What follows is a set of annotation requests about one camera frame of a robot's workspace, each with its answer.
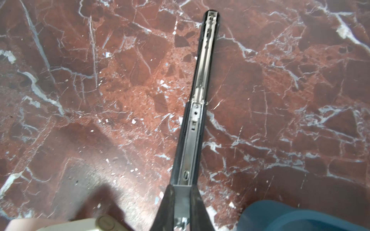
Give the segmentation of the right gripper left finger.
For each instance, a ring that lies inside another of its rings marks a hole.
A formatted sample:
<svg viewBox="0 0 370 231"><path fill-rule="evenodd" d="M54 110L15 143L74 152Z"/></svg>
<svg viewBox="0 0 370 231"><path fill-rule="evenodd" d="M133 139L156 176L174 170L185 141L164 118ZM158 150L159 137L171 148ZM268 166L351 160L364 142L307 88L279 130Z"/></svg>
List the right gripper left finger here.
<svg viewBox="0 0 370 231"><path fill-rule="evenodd" d="M150 231L174 230L175 189L169 184L165 190L157 215Z"/></svg>

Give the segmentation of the beige stapler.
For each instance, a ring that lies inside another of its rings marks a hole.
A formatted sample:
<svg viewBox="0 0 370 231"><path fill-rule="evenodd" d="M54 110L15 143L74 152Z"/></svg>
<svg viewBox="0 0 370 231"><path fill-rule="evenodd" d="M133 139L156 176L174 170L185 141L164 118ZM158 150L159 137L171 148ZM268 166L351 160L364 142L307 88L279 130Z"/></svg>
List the beige stapler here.
<svg viewBox="0 0 370 231"><path fill-rule="evenodd" d="M87 218L55 224L38 229L38 231L128 231L123 225L109 215Z"/></svg>

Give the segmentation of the black stapler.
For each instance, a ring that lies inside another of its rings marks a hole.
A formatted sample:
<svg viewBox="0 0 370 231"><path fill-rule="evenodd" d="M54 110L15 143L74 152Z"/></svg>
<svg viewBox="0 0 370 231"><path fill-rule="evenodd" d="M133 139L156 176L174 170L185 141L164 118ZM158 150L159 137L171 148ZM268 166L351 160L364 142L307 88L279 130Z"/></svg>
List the black stapler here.
<svg viewBox="0 0 370 231"><path fill-rule="evenodd" d="M204 14L198 56L189 100L180 130L170 184L193 185L198 181L198 169L205 127L214 46L220 25L220 14L208 10Z"/></svg>

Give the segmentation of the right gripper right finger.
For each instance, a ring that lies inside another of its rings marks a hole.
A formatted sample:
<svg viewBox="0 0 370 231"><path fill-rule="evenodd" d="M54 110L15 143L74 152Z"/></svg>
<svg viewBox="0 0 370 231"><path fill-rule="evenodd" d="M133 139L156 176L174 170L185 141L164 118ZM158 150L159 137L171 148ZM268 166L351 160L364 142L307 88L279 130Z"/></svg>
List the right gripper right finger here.
<svg viewBox="0 0 370 231"><path fill-rule="evenodd" d="M190 189L190 230L215 231L197 185Z"/></svg>

